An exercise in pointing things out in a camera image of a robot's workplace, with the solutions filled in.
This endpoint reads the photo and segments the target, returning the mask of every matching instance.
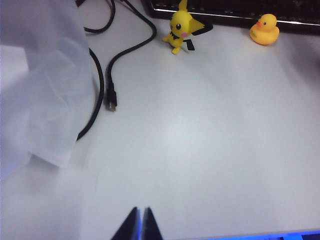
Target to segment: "figure ear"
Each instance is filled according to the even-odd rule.
[[[181,2],[179,3],[179,11],[188,12],[188,10],[187,10],[187,0],[181,0]]]
[[[194,33],[200,29],[203,29],[205,25],[194,18],[189,21],[189,33]]]
[[[192,33],[192,35],[194,36],[209,32],[213,28],[214,26],[210,22],[206,22],[203,20],[201,20],[200,22],[198,20],[195,20],[194,18],[190,20],[189,29],[190,33]]]

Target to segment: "pink cheek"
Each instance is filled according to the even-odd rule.
[[[181,37],[185,38],[185,37],[188,37],[189,36],[189,33],[188,32],[183,32],[181,33]]]

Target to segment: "black pointed object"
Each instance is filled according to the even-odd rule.
[[[194,19],[197,20],[197,21],[199,21],[200,23],[203,23],[203,24],[204,24],[204,28],[201,28],[201,29],[199,29],[199,30],[197,30],[197,31],[192,32],[191,34],[192,34],[193,36],[197,36],[197,35],[200,35],[200,34],[204,34],[204,33],[206,33],[206,32],[211,31],[211,30],[214,28],[214,26],[212,25],[212,23],[210,23],[210,22],[208,22],[208,21],[205,21],[205,20],[203,20],[203,19],[198,19],[198,18],[194,18]]]
[[[164,240],[150,207],[144,210],[141,240]]]
[[[138,238],[139,210],[134,207],[111,240],[134,240]]]
[[[186,39],[183,40],[186,43],[186,47],[188,48],[188,51],[194,51],[195,50],[195,46],[192,43],[191,39]]]

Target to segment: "blue light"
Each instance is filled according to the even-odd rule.
[[[255,236],[210,238],[208,240],[277,240],[280,238],[283,238],[283,240],[303,240],[302,238],[303,235],[313,235],[313,234],[320,234],[320,230],[265,234],[265,235],[255,235]]]

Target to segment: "yellow rubber duck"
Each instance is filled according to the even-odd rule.
[[[279,36],[279,28],[276,26],[277,18],[272,14],[264,14],[250,29],[250,37],[261,45],[273,44]]]

